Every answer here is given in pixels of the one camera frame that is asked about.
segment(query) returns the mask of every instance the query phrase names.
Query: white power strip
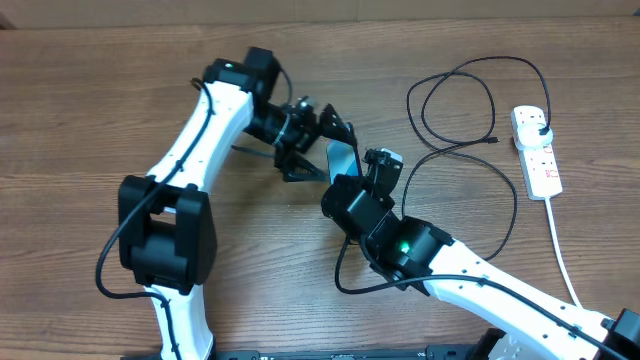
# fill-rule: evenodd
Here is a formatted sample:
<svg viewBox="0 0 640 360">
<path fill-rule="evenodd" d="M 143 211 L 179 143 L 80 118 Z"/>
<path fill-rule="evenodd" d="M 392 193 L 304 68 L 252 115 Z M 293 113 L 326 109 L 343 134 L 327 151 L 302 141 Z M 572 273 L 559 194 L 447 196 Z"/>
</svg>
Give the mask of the white power strip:
<svg viewBox="0 0 640 360">
<path fill-rule="evenodd" d="M 544 111 L 535 106 L 518 106 L 511 112 L 511 124 L 513 126 L 513 138 L 518 148 L 522 174 L 527 187 L 527 194 L 531 200 L 544 200 L 549 218 L 549 228 L 553 248 L 558 260 L 560 272 L 567 284 L 571 299 L 577 307 L 582 308 L 578 296 L 573 289 L 569 274 L 564 266 L 556 225 L 551 209 L 551 198 L 562 192 L 558 164 L 551 147 L 553 135 L 538 135 L 536 130 L 546 124 Z"/>
</svg>

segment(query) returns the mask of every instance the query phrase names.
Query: white cable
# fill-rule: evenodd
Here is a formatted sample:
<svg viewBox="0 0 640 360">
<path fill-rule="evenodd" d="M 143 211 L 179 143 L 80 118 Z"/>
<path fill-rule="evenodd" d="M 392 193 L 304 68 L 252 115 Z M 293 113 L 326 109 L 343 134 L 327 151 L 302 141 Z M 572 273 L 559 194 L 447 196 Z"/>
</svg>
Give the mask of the white cable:
<svg viewBox="0 0 640 360">
<path fill-rule="evenodd" d="M 544 205 L 547 207 L 547 217 L 549 218 L 549 229 L 551 229 L 551 241 L 553 241 L 553 249 L 556 252 L 556 259 L 558 259 L 558 266 L 560 267 L 560 272 L 562 273 L 562 277 L 564 278 L 565 284 L 567 284 L 567 289 L 569 290 L 569 294 L 571 295 L 571 299 L 573 303 L 582 309 L 582 304 L 578 300 L 578 295 L 576 295 L 575 290 L 573 290 L 573 285 L 571 284 L 571 280 L 569 279 L 569 274 L 567 274 L 567 269 L 564 266 L 564 261 L 562 260 L 562 254 L 560 253 L 560 244 L 558 244 L 558 234 L 556 234 L 556 223 L 553 220 L 553 211 L 551 210 L 551 199 L 544 198 Z"/>
</svg>

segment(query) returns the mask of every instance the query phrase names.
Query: green led indicator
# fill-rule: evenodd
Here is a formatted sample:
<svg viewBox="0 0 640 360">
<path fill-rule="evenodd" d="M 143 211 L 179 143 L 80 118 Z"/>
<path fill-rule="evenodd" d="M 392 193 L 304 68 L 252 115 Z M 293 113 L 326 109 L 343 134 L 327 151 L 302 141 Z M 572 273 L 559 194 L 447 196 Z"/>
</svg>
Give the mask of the green led indicator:
<svg viewBox="0 0 640 360">
<path fill-rule="evenodd" d="M 406 254 L 409 252 L 409 250 L 411 250 L 411 247 L 409 246 L 408 243 L 406 242 L 400 243 L 400 251 L 402 251 L 402 253 Z"/>
</svg>

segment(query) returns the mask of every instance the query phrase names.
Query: robotic arm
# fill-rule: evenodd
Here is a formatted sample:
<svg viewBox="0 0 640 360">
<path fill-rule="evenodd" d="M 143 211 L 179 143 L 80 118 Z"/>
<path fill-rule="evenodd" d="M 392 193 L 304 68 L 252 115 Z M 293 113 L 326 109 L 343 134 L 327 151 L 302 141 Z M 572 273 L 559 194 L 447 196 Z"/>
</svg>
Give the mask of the robotic arm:
<svg viewBox="0 0 640 360">
<path fill-rule="evenodd" d="M 206 324 L 202 289 L 217 248 L 209 195 L 242 132 L 275 148 L 274 166 L 288 182 L 328 180 L 301 155 L 318 137 L 353 148 L 358 174 L 331 174 L 332 185 L 322 199 L 323 213 L 359 242 L 371 268 L 387 279 L 387 285 L 401 290 L 413 286 L 506 331 L 489 344 L 493 352 L 477 358 L 497 359 L 511 353 L 515 358 L 523 349 L 545 358 L 613 356 L 595 345 L 601 343 L 626 357 L 640 356 L 637 314 L 625 309 L 613 321 L 578 309 L 501 272 L 433 224 L 411 217 L 398 219 L 389 194 L 402 170 L 402 157 L 386 149 L 369 150 L 364 159 L 369 170 L 362 176 L 353 129 L 331 105 L 316 115 L 314 102 L 306 97 L 284 107 L 269 103 L 280 72 L 273 54 L 263 49 L 251 48 L 243 63 L 217 59 L 205 70 L 198 104 L 169 152 L 145 178 L 128 176 L 120 186 L 120 223 L 130 217 L 119 237 L 121 264 L 133 271 L 146 292 L 160 294 L 170 304 L 167 317 L 163 303 L 152 299 L 163 348 L 150 359 L 214 359 L 215 338 Z M 166 184 L 159 181 L 172 173 Z M 153 199 L 137 211 L 152 191 Z M 175 214 L 175 223 L 151 216 L 162 212 Z M 177 349 L 172 348 L 170 329 Z"/>
</svg>

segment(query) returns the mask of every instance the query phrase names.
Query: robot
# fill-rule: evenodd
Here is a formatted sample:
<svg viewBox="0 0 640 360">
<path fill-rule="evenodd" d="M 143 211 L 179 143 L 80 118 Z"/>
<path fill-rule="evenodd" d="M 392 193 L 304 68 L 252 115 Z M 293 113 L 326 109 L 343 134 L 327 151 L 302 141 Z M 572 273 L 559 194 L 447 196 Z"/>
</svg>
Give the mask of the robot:
<svg viewBox="0 0 640 360">
<path fill-rule="evenodd" d="M 200 98 L 171 149 L 146 177 L 128 176 L 120 185 L 120 225 L 98 260 L 96 285 L 111 298 L 151 298 L 163 347 L 146 359 L 329 359 L 343 354 L 216 352 L 215 337 L 205 319 L 202 289 L 217 247 L 209 194 L 242 132 L 275 148 L 274 166 L 284 181 L 330 182 L 321 208 L 346 234 L 335 275 L 340 291 L 359 294 L 411 286 L 498 328 L 490 329 L 478 344 L 340 356 L 419 360 L 640 358 L 640 316 L 633 311 L 623 309 L 613 320 L 564 303 L 495 268 L 434 224 L 396 216 L 390 193 L 402 171 L 402 156 L 384 148 L 368 150 L 364 156 L 368 169 L 363 174 L 355 130 L 342 121 L 332 105 L 316 115 L 317 105 L 308 97 L 295 105 L 269 102 L 281 72 L 273 53 L 264 49 L 250 48 L 242 63 L 216 59 L 202 80 L 195 80 Z M 332 140 L 327 150 L 329 174 L 301 155 L 320 136 Z M 175 213 L 175 224 L 151 218 L 162 212 Z M 118 238 L 120 262 L 144 286 L 143 292 L 116 294 L 102 284 L 102 265 Z M 358 244 L 371 269 L 386 284 L 358 290 L 342 287 L 339 270 L 349 241 Z"/>
</svg>

